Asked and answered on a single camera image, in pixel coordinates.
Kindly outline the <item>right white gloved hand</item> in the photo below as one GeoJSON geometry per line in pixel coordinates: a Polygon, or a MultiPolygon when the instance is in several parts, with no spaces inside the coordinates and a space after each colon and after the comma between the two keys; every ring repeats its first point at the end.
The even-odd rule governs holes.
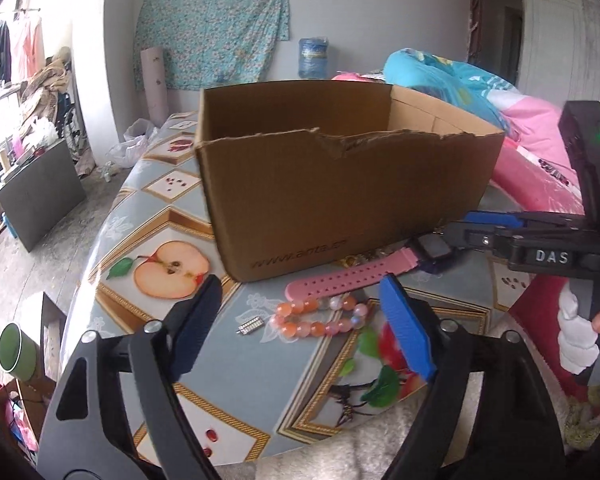
{"type": "Polygon", "coordinates": [[[559,361],[564,370],[580,374],[595,363],[600,354],[596,344],[600,336],[600,313],[593,321],[578,315],[579,303],[570,284],[562,286],[558,298],[559,361]]]}

